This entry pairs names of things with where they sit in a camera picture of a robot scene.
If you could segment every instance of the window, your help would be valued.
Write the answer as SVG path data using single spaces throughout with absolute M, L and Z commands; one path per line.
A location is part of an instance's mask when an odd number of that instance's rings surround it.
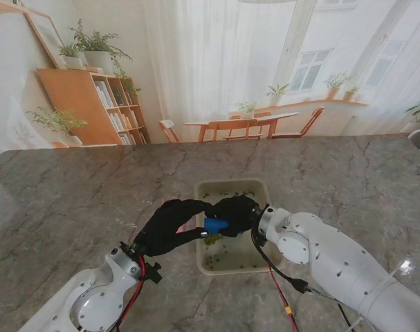
M 334 10 L 334 9 L 353 9 L 357 7 L 359 0 L 319 0 L 316 9 Z
M 328 56 L 328 50 L 318 52 L 303 53 L 300 64 L 294 74 L 291 83 L 291 90 L 306 90 L 313 87 L 325 59 Z
M 356 3 L 358 0 L 323 0 L 324 5 L 349 5 Z
M 376 88 L 385 78 L 391 65 L 403 49 L 403 41 L 389 41 L 378 56 L 376 63 L 368 75 L 365 86 Z

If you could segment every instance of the red wire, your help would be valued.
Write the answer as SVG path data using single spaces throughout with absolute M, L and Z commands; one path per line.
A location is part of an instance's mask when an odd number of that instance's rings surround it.
M 142 277 L 144 277 L 145 276 L 145 262 L 143 261 L 142 255 L 139 255 L 139 262 L 140 262 L 140 266 L 142 266 Z M 125 316 L 129 312 L 129 309 L 131 308 L 131 306 L 133 306 L 133 303 L 136 301 L 136 298 L 138 297 L 138 295 L 140 293 L 140 289 L 142 288 L 142 285 L 143 285 L 143 279 L 139 282 L 139 285 L 138 285 L 138 288 L 136 289 L 136 292 L 134 292 L 133 297 L 129 301 L 129 305 L 127 307 L 127 310 L 122 314 L 122 317 L 120 318 L 120 322 L 123 322 Z
M 284 302 L 284 306 L 285 307 L 289 306 L 287 300 L 285 299 L 284 293 L 282 293 L 282 291 L 279 287 L 279 284 L 277 283 L 277 280 L 276 280 L 276 278 L 273 274 L 273 271 L 271 270 L 270 264 L 268 265 L 268 269 L 270 270 L 271 277 L 273 278 L 274 284 L 276 285 L 277 290 L 279 291 L 280 298 L 282 299 L 282 302 Z M 295 323 L 293 314 L 292 313 L 286 313 L 286 314 L 288 315 L 288 317 L 290 319 L 290 322 L 293 325 L 293 330 L 295 332 L 299 332 L 299 328 L 298 328 L 297 324 Z

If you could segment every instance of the blue object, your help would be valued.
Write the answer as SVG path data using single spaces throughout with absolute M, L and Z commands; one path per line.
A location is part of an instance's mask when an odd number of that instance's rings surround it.
M 203 220 L 203 227 L 210 233 L 210 234 L 217 234 L 220 230 L 228 227 L 227 220 L 223 219 L 216 219 L 216 218 L 205 218 Z

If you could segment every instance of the white robotic arm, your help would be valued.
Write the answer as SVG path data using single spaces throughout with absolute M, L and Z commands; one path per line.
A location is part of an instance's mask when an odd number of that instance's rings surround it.
M 72 277 L 19 332 L 105 332 L 120 317 L 125 292 L 141 276 L 137 264 L 121 248 L 104 264 Z
M 267 207 L 258 232 L 339 302 L 383 332 L 420 332 L 420 297 L 389 275 L 366 249 L 311 213 Z
M 262 240 L 277 245 L 289 261 L 307 264 L 316 283 L 334 299 L 382 332 L 420 332 L 420 297 L 341 231 L 310 213 L 267 207 L 255 216 Z M 122 243 L 101 267 L 79 272 L 19 332 L 108 331 L 124 311 L 129 288 L 141 279 L 161 279 L 160 266 L 144 263 L 138 250 L 136 243 Z

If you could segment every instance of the robotic arm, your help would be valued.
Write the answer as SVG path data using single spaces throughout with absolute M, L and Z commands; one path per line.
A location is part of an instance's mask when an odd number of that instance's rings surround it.
M 258 205 L 245 196 L 224 199 L 214 207 L 193 200 L 164 203 L 130 246 L 121 243 L 104 264 L 71 278 L 19 332 L 104 332 L 122 317 L 125 292 L 151 279 L 158 283 L 158 264 L 143 255 L 163 255 L 181 244 L 205 237 L 195 228 L 176 233 L 192 216 L 224 220 L 220 233 L 235 237 L 253 226 L 262 243 L 270 241 L 295 264 L 307 264 L 323 290 L 356 310 L 382 332 L 420 332 L 420 297 L 389 275 L 362 246 L 316 215 Z
M 295 264 L 307 264 L 327 293 L 384 332 L 420 332 L 420 297 L 364 247 L 311 213 L 267 207 L 258 232 Z

